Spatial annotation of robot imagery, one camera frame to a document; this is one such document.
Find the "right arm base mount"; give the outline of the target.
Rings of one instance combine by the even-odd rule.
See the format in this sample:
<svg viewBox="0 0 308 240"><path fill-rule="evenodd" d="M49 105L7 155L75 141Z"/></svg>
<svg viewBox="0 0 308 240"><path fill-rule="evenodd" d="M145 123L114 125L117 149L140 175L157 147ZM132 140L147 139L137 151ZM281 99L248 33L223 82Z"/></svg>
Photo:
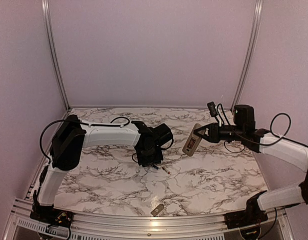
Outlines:
<svg viewBox="0 0 308 240"><path fill-rule="evenodd" d="M226 213L224 219L227 228L234 229L265 222L268 216L265 211L245 209Z"/></svg>

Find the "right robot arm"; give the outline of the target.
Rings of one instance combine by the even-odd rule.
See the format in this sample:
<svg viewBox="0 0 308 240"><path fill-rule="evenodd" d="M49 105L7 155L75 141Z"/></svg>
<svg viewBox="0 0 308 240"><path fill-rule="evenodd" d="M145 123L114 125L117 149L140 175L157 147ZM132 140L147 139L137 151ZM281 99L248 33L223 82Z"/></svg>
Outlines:
<svg viewBox="0 0 308 240"><path fill-rule="evenodd" d="M281 187L257 194L255 204L242 212L241 219L252 224L261 216L261 211L305 203L308 205L308 145L274 134L271 129L257 129L254 108L246 104L234 106L234 124L210 123L196 128L192 133L209 143L220 141L241 142L249 150L272 156L296 166L306 175L296 185Z"/></svg>

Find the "grey remote control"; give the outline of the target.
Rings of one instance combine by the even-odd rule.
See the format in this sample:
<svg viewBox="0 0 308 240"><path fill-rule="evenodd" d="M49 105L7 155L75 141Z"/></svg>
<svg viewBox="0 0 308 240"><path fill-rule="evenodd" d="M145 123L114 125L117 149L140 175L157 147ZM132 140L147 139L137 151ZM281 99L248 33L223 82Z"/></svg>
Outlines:
<svg viewBox="0 0 308 240"><path fill-rule="evenodd" d="M187 156L191 157L194 155L194 152L198 148L202 138L199 137L194 133L194 131L198 128L202 127L201 124L196 123L194 127L192 128L190 135L188 136L185 145L182 149L183 153L186 154Z"/></svg>

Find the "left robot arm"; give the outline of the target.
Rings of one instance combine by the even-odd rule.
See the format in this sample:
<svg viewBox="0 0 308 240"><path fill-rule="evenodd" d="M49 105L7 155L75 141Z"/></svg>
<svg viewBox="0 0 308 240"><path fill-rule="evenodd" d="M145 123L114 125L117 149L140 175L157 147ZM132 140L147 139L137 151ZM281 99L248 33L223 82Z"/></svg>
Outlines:
<svg viewBox="0 0 308 240"><path fill-rule="evenodd" d="M56 193L66 174L76 168L80 162L82 150L96 146L132 146L136 151L137 164L142 167L160 164L166 143L174 143L171 129L164 123L149 127L138 120L126 123L83 122L72 114L48 124L45 132L53 125L60 124L52 138L49 152L42 150L48 164L39 179L39 186L33 195L37 214L45 222L51 223L57 218L53 208Z"/></svg>

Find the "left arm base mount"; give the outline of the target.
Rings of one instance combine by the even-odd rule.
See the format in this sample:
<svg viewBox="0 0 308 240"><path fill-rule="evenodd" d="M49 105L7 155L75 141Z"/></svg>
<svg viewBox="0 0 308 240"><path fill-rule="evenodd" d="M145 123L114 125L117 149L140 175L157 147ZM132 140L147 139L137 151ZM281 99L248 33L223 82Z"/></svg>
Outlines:
<svg viewBox="0 0 308 240"><path fill-rule="evenodd" d="M67 210L54 208L54 206L40 206L33 203L30 218L46 223L49 227L61 226L69 228L72 224L74 213Z"/></svg>

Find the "grey battery cover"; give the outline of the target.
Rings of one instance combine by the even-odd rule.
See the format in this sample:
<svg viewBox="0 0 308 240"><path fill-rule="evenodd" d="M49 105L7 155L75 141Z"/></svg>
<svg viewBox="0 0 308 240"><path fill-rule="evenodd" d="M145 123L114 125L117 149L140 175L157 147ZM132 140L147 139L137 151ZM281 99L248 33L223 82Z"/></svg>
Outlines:
<svg viewBox="0 0 308 240"><path fill-rule="evenodd" d="M151 215L156 217L164 210L164 205L159 204L155 209L151 211Z"/></svg>

